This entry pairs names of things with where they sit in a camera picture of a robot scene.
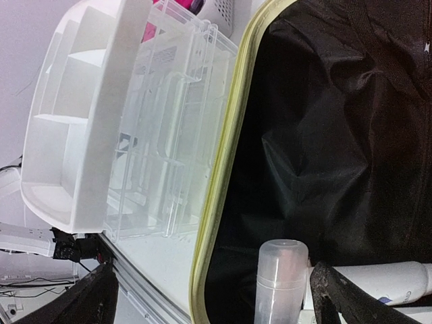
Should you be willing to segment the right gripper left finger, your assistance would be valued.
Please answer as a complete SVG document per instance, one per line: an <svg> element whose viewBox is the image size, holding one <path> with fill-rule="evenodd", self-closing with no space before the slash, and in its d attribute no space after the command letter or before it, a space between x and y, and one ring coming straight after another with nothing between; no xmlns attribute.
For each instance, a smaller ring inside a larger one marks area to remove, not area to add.
<svg viewBox="0 0 432 324"><path fill-rule="evenodd" d="M113 323L119 283L112 265L100 264L52 302L18 323Z"/></svg>

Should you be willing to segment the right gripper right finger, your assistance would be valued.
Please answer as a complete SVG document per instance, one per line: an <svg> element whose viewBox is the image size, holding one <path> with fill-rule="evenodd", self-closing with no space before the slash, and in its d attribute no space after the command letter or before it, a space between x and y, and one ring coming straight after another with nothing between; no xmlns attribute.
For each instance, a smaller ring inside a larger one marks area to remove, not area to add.
<svg viewBox="0 0 432 324"><path fill-rule="evenodd" d="M317 323L399 323L417 321L368 295L334 267L324 262L315 265L310 275Z"/></svg>

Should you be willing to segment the clear plastic bottle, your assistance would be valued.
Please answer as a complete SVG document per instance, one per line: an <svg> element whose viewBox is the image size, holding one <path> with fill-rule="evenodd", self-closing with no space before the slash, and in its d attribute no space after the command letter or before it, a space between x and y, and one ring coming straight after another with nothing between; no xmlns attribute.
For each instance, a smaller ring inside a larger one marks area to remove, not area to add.
<svg viewBox="0 0 432 324"><path fill-rule="evenodd" d="M308 248L297 240L276 239L259 249L255 323L297 323L308 268Z"/></svg>

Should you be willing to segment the white lotion tube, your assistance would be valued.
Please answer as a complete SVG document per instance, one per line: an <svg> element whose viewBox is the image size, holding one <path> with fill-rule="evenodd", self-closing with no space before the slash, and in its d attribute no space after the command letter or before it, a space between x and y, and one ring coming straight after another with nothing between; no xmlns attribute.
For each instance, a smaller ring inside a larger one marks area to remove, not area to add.
<svg viewBox="0 0 432 324"><path fill-rule="evenodd" d="M410 304L431 294L431 264L408 261L336 267L374 299L389 306Z"/></svg>

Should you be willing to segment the pale yellow hard-shell suitcase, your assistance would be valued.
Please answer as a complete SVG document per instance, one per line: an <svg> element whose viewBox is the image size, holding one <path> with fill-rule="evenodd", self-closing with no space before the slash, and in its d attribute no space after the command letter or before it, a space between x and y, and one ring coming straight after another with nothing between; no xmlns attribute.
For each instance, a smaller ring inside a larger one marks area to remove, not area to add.
<svg viewBox="0 0 432 324"><path fill-rule="evenodd" d="M431 262L431 2L268 1L247 26L199 232L193 323L252 323L259 248Z"/></svg>

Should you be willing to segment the white plastic drawer organizer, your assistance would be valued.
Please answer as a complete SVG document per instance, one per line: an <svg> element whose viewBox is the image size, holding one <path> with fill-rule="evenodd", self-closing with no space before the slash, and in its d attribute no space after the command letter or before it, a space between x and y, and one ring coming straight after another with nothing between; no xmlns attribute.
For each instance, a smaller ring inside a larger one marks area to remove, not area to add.
<svg viewBox="0 0 432 324"><path fill-rule="evenodd" d="M219 30L140 48L150 1L81 1L56 28L24 143L26 206L69 234L200 223L238 52Z"/></svg>

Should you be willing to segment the white perforated plastic basket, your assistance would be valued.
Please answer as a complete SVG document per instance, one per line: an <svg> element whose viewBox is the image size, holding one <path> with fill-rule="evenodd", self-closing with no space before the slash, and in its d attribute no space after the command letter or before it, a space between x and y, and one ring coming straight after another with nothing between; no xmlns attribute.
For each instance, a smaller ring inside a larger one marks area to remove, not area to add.
<svg viewBox="0 0 432 324"><path fill-rule="evenodd" d="M233 32L234 1L233 0L194 0L189 10L201 20L208 20L218 26L218 30L226 37Z"/></svg>

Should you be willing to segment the red shirt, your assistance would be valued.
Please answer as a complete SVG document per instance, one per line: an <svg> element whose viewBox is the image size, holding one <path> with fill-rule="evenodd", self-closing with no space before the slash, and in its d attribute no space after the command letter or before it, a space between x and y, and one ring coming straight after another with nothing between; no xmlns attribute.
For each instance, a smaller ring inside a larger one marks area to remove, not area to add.
<svg viewBox="0 0 432 324"><path fill-rule="evenodd" d="M186 48L210 30L218 31L218 28L175 1L159 1L151 6L140 48Z"/></svg>

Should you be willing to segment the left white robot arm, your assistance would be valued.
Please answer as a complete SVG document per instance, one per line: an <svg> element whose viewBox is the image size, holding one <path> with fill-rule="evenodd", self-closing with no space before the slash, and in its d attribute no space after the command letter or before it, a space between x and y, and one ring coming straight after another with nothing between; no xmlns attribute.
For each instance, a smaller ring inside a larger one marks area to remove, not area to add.
<svg viewBox="0 0 432 324"><path fill-rule="evenodd" d="M1 198L20 189L22 159L1 167ZM37 254L53 258L55 243L53 232L49 229L22 227L1 223L1 251L10 254Z"/></svg>

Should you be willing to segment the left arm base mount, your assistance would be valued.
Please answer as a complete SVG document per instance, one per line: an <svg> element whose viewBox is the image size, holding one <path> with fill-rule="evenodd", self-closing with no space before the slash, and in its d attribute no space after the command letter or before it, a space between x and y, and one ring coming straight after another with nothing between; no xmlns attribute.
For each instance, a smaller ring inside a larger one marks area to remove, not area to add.
<svg viewBox="0 0 432 324"><path fill-rule="evenodd" d="M53 259L69 260L79 263L82 260L94 259L102 263L110 263L113 253L102 242L98 234L85 234L83 238L75 238L73 234L65 233L55 227L53 233Z"/></svg>

